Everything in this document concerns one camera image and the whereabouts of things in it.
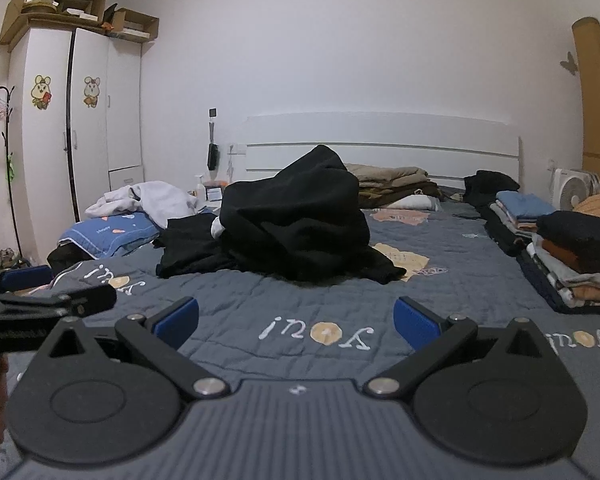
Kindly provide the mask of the black sweatshirt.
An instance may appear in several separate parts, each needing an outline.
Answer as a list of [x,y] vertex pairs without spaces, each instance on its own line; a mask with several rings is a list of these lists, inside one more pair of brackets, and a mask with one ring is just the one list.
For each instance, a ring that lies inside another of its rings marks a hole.
[[305,283],[367,278],[380,284],[405,274],[370,246],[358,179],[325,145],[272,178],[230,184],[220,223],[220,245],[251,272]]

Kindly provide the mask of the black clothes pile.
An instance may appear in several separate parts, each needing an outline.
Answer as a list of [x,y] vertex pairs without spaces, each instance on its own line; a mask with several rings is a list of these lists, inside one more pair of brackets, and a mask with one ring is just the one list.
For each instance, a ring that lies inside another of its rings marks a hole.
[[158,278],[221,270],[250,271],[245,261],[222,246],[219,236],[213,236],[212,229],[219,226],[220,218],[211,212],[169,219],[166,229],[155,239],[155,246],[163,249],[156,266]]

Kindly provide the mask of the far folded clothes stack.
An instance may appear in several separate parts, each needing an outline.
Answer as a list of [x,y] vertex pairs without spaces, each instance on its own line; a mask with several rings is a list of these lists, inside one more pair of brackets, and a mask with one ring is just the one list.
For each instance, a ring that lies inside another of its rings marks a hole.
[[486,220],[486,234],[506,255],[513,257],[531,242],[539,218],[555,211],[542,198],[517,191],[497,192],[490,203],[479,209]]

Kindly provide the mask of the folded clothes stack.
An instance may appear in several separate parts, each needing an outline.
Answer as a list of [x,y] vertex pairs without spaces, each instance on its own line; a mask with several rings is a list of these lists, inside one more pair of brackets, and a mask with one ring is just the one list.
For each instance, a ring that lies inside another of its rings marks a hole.
[[516,260],[553,310],[600,314],[600,217],[568,210],[544,214]]
[[486,234],[506,255],[513,257],[531,242],[539,218],[555,211],[542,198],[517,191],[497,192],[490,203],[479,209],[486,220]]

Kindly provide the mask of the near folded clothes stack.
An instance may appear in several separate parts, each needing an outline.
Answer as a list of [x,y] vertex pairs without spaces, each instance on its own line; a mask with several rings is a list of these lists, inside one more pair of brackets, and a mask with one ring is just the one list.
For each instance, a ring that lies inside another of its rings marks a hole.
[[600,314],[600,217],[568,210],[544,214],[516,260],[553,310]]

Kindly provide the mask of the grey quilted bedspread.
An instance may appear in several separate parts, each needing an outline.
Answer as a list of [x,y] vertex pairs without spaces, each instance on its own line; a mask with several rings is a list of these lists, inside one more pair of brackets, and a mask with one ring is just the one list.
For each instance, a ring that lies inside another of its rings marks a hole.
[[63,292],[115,278],[118,313],[150,313],[179,296],[196,297],[201,321],[183,351],[231,381],[369,378],[407,350],[391,322],[401,295],[491,326],[528,315],[582,382],[591,419],[578,459],[600,478],[600,315],[556,312],[553,302],[562,291],[528,240],[504,252],[466,204],[446,203],[437,212],[378,209],[367,222],[375,242],[407,252],[420,269],[388,285],[304,286],[230,270],[163,279],[155,272],[162,252],[147,245],[70,266],[54,287]]

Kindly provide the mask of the blue pillow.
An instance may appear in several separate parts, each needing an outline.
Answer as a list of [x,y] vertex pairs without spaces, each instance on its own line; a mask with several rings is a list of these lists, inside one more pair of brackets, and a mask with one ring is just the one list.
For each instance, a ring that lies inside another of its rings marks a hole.
[[85,219],[59,237],[58,245],[73,244],[93,259],[125,256],[158,236],[160,230],[147,214],[130,214]]

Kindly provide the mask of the white pillow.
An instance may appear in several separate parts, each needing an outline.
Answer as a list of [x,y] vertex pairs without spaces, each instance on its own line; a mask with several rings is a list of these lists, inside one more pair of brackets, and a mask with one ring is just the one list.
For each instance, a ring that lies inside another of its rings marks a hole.
[[408,209],[420,211],[437,211],[440,209],[440,200],[437,197],[425,194],[407,195],[400,200],[386,205],[387,209]]

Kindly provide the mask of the white garment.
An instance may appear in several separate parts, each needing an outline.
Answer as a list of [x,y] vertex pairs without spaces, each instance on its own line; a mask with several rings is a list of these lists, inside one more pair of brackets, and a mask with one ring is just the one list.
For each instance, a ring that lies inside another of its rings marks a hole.
[[165,229],[171,219],[193,216],[198,212],[197,199],[163,181],[148,181],[125,185],[105,193],[96,203],[87,207],[87,218],[132,214],[141,211],[160,229]]

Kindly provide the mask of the folded brown blanket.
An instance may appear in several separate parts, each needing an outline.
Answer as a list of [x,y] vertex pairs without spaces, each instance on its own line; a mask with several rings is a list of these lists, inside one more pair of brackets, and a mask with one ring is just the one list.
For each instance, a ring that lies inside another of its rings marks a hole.
[[388,206],[414,194],[441,198],[437,183],[419,167],[385,168],[347,164],[347,170],[358,179],[358,206],[374,209]]

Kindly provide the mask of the white headboard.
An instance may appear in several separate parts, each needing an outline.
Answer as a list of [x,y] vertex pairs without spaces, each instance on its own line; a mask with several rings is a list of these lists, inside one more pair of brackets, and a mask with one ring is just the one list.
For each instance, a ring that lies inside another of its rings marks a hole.
[[326,145],[347,164],[426,170],[461,188],[478,170],[520,180],[520,140],[512,127],[483,119],[412,113],[316,112],[253,116],[244,125],[239,175],[272,177]]

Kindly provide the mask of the black hanging device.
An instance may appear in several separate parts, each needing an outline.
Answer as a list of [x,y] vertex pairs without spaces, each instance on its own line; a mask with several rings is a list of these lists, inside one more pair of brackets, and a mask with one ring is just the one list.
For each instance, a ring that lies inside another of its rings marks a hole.
[[218,144],[214,142],[214,129],[215,122],[210,120],[209,122],[209,144],[208,144],[208,158],[207,168],[209,171],[215,171],[219,165],[220,151]]

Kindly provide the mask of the white wardrobe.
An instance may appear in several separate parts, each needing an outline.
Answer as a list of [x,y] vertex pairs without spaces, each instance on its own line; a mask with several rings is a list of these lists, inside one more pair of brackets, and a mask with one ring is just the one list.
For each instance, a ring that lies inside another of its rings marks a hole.
[[9,153],[20,252],[43,262],[100,196],[143,181],[139,44],[30,28],[12,49]]

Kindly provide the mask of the white box fan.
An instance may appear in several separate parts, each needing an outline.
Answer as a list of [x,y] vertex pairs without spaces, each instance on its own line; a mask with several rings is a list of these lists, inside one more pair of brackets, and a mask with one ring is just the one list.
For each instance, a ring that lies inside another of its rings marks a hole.
[[556,168],[550,194],[555,209],[573,210],[590,196],[600,194],[600,177],[591,171]]

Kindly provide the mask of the large cardboard box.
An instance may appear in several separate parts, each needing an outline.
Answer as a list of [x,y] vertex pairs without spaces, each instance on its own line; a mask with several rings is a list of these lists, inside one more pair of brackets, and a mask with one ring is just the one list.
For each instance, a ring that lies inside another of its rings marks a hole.
[[33,26],[102,32],[106,0],[10,0],[0,31],[0,45],[12,50]]

